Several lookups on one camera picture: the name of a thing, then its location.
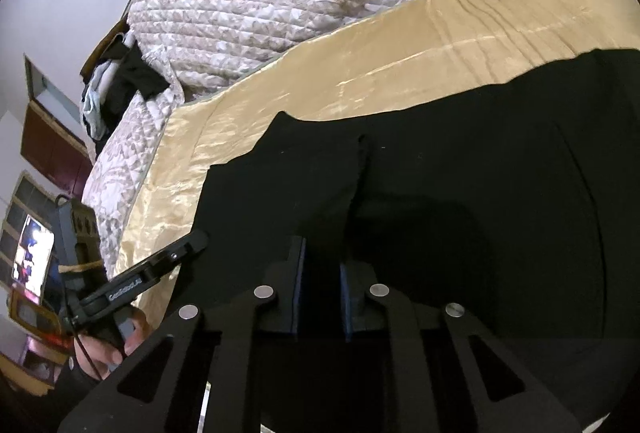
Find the television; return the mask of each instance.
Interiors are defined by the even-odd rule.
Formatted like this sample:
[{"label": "television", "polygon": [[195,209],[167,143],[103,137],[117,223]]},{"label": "television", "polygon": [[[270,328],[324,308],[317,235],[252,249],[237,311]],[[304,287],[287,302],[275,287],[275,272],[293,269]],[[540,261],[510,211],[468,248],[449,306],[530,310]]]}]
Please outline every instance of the television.
[{"label": "television", "polygon": [[34,303],[40,302],[47,279],[53,238],[53,233],[44,225],[27,216],[15,252],[13,279],[34,296]]}]

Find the brown wooden door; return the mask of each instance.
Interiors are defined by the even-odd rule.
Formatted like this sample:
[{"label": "brown wooden door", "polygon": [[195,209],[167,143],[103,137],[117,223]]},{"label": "brown wooden door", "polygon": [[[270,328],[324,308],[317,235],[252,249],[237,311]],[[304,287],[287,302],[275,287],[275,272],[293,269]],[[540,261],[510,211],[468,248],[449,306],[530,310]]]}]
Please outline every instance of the brown wooden door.
[{"label": "brown wooden door", "polygon": [[33,101],[27,106],[20,153],[65,193],[82,197],[91,161],[82,145]]}]

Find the silver screw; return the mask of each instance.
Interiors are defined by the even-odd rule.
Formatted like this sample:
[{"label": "silver screw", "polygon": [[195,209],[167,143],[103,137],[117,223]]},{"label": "silver screw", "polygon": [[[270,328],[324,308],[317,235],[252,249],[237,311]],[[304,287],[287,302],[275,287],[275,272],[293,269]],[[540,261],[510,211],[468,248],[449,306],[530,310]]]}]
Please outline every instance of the silver screw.
[{"label": "silver screw", "polygon": [[198,315],[198,307],[196,305],[185,305],[178,310],[178,316],[182,319],[191,319]]},{"label": "silver screw", "polygon": [[378,298],[384,298],[386,295],[389,294],[389,288],[383,283],[375,283],[371,285],[371,287],[369,287],[369,292],[373,296],[377,296]]},{"label": "silver screw", "polygon": [[465,308],[460,303],[449,303],[445,310],[452,318],[460,318],[465,315]]},{"label": "silver screw", "polygon": [[256,298],[265,299],[270,298],[273,295],[273,288],[269,285],[260,285],[254,290],[254,296]]}]

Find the finger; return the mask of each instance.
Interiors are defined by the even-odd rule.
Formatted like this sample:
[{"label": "finger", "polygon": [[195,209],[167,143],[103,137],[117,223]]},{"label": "finger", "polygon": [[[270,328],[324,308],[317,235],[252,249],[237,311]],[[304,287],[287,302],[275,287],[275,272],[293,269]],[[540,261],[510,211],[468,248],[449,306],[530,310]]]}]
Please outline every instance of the finger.
[{"label": "finger", "polygon": [[76,339],[74,340],[74,343],[76,347],[76,359],[78,360],[78,365],[80,366],[82,371],[84,371],[84,373],[86,373],[89,377],[95,379],[96,381],[106,379],[110,373],[108,366],[98,361],[97,359],[92,359],[95,369],[98,370],[98,374],[96,374],[94,366],[92,366],[89,360],[87,360],[87,358],[84,356],[84,352],[82,352],[82,349],[78,345],[78,341]]},{"label": "finger", "polygon": [[79,337],[92,361],[100,361],[105,365],[119,365],[122,362],[122,354],[107,342],[91,336],[81,335]]},{"label": "finger", "polygon": [[153,332],[153,328],[146,321],[145,313],[139,308],[133,308],[131,321],[134,330],[124,343],[124,352],[127,355],[131,355]]}]

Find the gold satin fabric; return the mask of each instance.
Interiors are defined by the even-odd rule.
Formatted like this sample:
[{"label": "gold satin fabric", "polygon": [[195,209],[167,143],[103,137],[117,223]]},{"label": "gold satin fabric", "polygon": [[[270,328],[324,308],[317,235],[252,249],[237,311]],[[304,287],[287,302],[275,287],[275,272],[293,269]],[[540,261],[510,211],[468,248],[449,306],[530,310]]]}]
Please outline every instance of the gold satin fabric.
[{"label": "gold satin fabric", "polygon": [[[117,272],[187,233],[210,164],[251,150],[280,110],[316,121],[400,110],[594,48],[640,49],[636,0],[412,0],[301,43],[222,95],[174,112]],[[174,282],[167,277],[139,302],[154,325]]]}]

